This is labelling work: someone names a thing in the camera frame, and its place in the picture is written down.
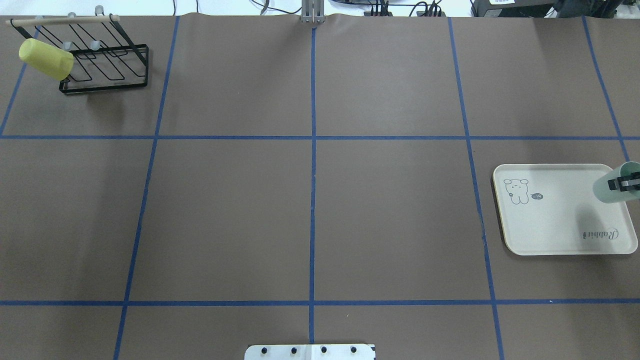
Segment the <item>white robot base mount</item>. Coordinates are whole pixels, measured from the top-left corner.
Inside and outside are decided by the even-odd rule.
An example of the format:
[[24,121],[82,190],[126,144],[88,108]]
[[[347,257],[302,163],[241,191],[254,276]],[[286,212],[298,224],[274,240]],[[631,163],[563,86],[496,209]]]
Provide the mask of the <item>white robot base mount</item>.
[[245,360],[375,360],[374,344],[256,344],[247,347]]

